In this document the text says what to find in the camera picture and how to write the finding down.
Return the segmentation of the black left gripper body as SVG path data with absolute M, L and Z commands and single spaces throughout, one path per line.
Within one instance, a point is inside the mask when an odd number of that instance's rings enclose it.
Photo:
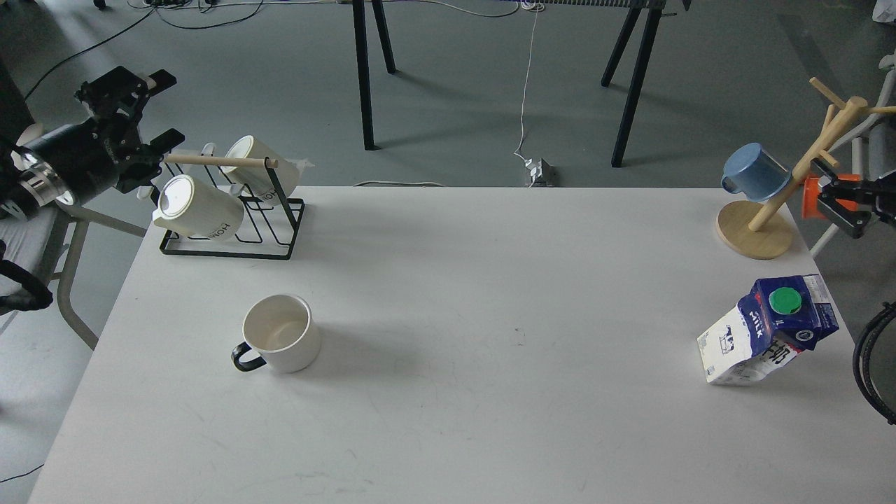
M 76 98 L 90 117 L 25 144 L 25 191 L 37 204 L 84 204 L 109 188 L 150 184 L 162 162 L 143 157 L 139 121 L 151 97 L 145 76 L 122 66 L 81 83 Z

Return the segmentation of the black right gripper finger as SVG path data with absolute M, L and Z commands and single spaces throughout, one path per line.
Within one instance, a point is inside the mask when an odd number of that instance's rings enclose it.
M 872 198 L 876 186 L 861 175 L 838 175 L 831 163 L 816 157 L 812 170 L 818 176 L 818 198 Z
M 858 204 L 874 201 L 871 189 L 822 189 L 817 197 L 817 208 L 825 217 L 849 237 L 858 239 L 872 221 L 872 214 L 865 210 L 849 210 L 839 200 Z

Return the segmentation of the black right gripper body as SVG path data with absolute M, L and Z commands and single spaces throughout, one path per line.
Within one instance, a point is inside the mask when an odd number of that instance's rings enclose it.
M 867 182 L 864 203 L 878 216 L 880 221 L 895 226 L 895 182 L 893 178 L 878 178 Z

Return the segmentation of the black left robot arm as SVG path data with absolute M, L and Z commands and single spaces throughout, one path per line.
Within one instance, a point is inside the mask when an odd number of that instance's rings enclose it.
M 185 137 L 169 129 L 144 143 L 139 121 L 148 100 L 176 82 L 164 69 L 138 76 L 118 66 L 81 83 L 76 98 L 90 114 L 83 122 L 61 125 L 22 146 L 3 139 L 24 166 L 2 159 L 2 215 L 31 220 L 53 202 L 83 205 L 109 188 L 127 194 L 151 186 L 163 157 Z

